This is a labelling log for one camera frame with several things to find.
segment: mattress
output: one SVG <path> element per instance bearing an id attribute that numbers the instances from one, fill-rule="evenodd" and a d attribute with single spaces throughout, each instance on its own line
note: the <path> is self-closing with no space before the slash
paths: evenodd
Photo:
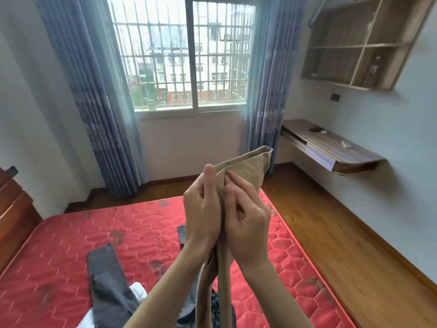
<path id="1" fill-rule="evenodd" d="M 262 190 L 260 196 L 274 211 L 269 258 L 305 314 L 317 328 L 355 327 Z M 182 197 L 44 220 L 0 277 L 1 326 L 76 327 L 92 306 L 86 254 L 109 242 L 129 284 L 150 292 L 180 252 L 182 224 Z M 237 327 L 268 327 L 235 262 L 230 272 Z"/>

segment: forearm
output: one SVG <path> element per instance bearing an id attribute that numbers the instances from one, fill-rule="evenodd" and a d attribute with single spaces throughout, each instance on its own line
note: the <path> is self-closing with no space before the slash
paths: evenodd
<path id="1" fill-rule="evenodd" d="M 242 271 L 272 328 L 313 327 L 269 260 Z"/>
<path id="2" fill-rule="evenodd" d="M 190 248 L 183 248 L 124 328 L 174 328 L 203 260 Z"/>

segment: blue curtain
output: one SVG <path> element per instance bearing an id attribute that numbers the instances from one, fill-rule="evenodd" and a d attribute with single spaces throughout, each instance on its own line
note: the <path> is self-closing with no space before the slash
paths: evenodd
<path id="1" fill-rule="evenodd" d="M 132 99 L 106 0 L 36 0 L 108 190 L 148 182 Z"/>
<path id="2" fill-rule="evenodd" d="M 270 170 L 298 51 L 305 1 L 261 0 L 257 6 L 242 153 L 263 145 L 273 148 Z"/>

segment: wall shelf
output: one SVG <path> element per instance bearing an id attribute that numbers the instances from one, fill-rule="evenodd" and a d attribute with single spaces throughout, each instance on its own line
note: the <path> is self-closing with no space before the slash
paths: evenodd
<path id="1" fill-rule="evenodd" d="M 364 91 L 393 89 L 433 3 L 359 0 L 321 11 L 302 77 Z"/>
<path id="2" fill-rule="evenodd" d="M 315 124 L 299 119 L 282 123 L 281 135 L 314 161 L 341 176 L 374 170 L 386 159 L 333 132 L 315 131 Z"/>

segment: white cloth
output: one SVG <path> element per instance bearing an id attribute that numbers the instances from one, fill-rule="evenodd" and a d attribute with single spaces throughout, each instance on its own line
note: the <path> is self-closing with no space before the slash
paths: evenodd
<path id="1" fill-rule="evenodd" d="M 138 301 L 141 301 L 147 297 L 147 292 L 140 282 L 135 282 L 129 288 L 132 290 L 135 297 L 137 297 Z M 84 318 L 79 323 L 77 328 L 94 328 L 94 315 L 92 308 L 88 311 L 87 314 L 85 314 Z"/>

